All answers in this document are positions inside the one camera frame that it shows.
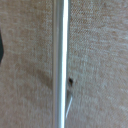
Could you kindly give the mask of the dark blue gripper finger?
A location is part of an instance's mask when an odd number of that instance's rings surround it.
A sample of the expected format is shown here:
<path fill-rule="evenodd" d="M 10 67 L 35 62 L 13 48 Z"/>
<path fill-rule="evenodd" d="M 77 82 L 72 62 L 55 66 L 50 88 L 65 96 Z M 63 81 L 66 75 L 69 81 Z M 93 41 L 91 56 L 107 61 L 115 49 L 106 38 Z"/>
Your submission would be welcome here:
<path fill-rule="evenodd" d="M 2 62 L 3 56 L 4 56 L 4 48 L 3 48 L 3 41 L 2 41 L 1 31 L 0 31 L 0 64 Z"/>

